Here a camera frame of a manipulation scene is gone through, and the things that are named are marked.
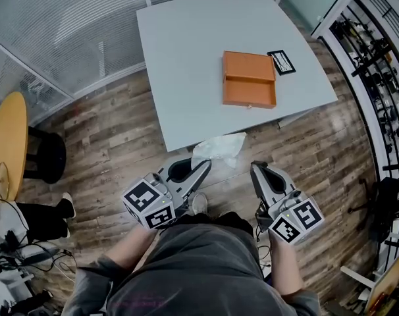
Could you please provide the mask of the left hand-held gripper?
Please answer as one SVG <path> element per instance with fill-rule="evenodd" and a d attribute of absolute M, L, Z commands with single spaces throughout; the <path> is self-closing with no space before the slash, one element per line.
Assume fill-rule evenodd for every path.
<path fill-rule="evenodd" d="M 181 215 L 186 208 L 186 198 L 199 188 L 211 165 L 211 160 L 203 160 L 192 168 L 191 158 L 168 159 L 158 174 L 148 173 L 135 179 L 122 193 L 121 200 L 144 228 L 162 228 Z M 170 181 L 174 182 L 175 189 L 165 183 Z"/>

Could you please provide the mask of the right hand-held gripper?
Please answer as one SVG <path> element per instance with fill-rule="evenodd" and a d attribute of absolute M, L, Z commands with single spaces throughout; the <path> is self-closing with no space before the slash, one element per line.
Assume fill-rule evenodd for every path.
<path fill-rule="evenodd" d="M 292 179 L 282 169 L 253 161 L 250 175 L 255 194 L 261 200 L 255 217 L 262 231 L 268 230 L 283 242 L 294 245 L 324 223 L 315 200 L 295 190 Z"/>

